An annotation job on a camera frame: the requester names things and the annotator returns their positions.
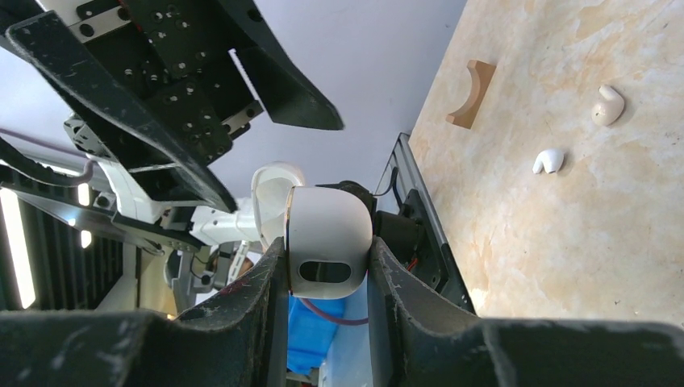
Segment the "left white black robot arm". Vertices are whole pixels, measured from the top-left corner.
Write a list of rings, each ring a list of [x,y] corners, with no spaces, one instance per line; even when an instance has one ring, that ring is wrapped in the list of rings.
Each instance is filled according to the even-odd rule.
[[[253,1],[4,1],[1,42],[69,106],[87,157],[68,176],[2,141],[2,180],[75,187],[98,166],[116,197],[100,215],[135,240],[192,252],[227,238],[240,207],[210,165],[259,114],[344,126]]]

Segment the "white wireless earbud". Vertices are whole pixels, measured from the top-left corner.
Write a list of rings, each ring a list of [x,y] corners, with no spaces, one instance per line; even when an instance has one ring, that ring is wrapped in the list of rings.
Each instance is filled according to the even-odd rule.
[[[540,152],[532,166],[534,174],[557,173],[563,166],[565,161],[565,152],[558,148],[545,149]]]

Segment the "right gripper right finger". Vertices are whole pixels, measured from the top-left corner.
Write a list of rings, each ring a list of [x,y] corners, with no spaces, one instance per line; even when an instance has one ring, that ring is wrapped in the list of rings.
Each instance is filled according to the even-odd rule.
[[[683,331],[658,322],[479,318],[369,251],[376,386],[680,386]]]

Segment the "white earbud charging case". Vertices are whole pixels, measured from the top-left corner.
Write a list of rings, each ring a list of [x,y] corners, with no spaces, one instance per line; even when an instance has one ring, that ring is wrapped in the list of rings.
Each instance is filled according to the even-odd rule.
[[[364,280],[373,240],[373,195],[355,181],[311,185],[292,164],[273,162],[252,176],[252,201],[264,247],[282,241],[290,292],[340,299]]]

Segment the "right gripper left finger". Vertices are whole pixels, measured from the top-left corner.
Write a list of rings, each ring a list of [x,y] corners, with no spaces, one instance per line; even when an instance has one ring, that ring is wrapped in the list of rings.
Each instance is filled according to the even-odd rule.
[[[177,318],[134,310],[1,315],[4,386],[283,386],[286,254],[257,264]]]

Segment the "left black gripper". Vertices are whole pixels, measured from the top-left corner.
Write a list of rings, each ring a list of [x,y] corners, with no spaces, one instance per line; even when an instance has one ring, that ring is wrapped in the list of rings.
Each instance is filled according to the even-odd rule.
[[[331,101],[292,62],[253,1],[220,1],[236,55],[275,123],[341,131]],[[212,1],[42,1],[6,30],[18,54],[91,127],[115,127],[163,153],[207,205],[235,199],[207,165],[262,111]]]

